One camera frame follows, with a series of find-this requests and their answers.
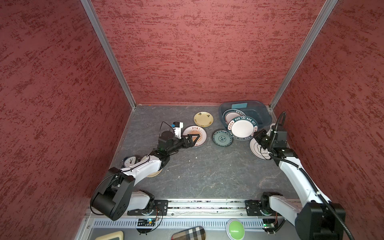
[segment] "orange sunburst pattern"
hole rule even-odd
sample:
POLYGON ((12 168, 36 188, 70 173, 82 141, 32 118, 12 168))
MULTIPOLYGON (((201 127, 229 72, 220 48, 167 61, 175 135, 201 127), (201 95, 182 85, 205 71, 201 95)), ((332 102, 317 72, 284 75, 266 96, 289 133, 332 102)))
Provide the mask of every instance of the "orange sunburst pattern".
POLYGON ((196 130, 196 129, 193 129, 193 130, 189 131, 188 134, 200 134, 200 137, 197 140, 197 142, 200 142, 201 139, 203 138, 203 134, 199 130, 196 130))

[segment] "plastic bin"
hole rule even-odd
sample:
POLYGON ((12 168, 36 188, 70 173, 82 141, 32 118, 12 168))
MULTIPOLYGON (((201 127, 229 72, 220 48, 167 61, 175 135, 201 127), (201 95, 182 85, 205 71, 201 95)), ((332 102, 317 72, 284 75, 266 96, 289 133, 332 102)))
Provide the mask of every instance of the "plastic bin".
POLYGON ((252 117, 259 124, 259 129, 264 128, 268 131, 272 123, 272 117, 263 103, 258 101, 236 101, 223 103, 218 109, 220 120, 225 127, 228 127, 228 124, 223 118, 223 113, 229 109, 238 109, 245 115, 252 117))

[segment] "clock face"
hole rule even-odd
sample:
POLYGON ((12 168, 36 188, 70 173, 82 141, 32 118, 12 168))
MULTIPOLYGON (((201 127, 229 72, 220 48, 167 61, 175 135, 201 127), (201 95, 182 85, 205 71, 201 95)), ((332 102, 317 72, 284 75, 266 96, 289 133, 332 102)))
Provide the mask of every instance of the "clock face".
POLYGON ((136 162, 135 156, 129 157, 124 161, 124 167, 130 167, 130 166, 134 165, 135 162, 136 162))

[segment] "red textured wallpaper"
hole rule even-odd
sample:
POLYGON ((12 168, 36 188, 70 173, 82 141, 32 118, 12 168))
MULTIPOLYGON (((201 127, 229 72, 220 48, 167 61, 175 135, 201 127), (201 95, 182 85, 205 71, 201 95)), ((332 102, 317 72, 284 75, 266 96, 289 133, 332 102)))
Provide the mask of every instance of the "red textured wallpaper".
POLYGON ((79 0, 0 3, 0 239, 73 239, 129 103, 79 0))
POLYGON ((383 1, 339 0, 275 109, 282 111, 291 146, 346 209, 355 238, 384 239, 383 1))
POLYGON ((269 104, 325 0, 94 0, 137 103, 269 104))

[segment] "checkered pattern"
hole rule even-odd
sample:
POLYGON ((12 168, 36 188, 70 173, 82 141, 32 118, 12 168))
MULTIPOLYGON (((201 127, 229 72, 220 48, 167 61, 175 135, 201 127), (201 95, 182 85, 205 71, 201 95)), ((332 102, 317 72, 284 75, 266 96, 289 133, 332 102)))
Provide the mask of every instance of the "checkered pattern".
POLYGON ((175 233, 171 240, 205 240, 205 230, 202 227, 194 227, 175 233))

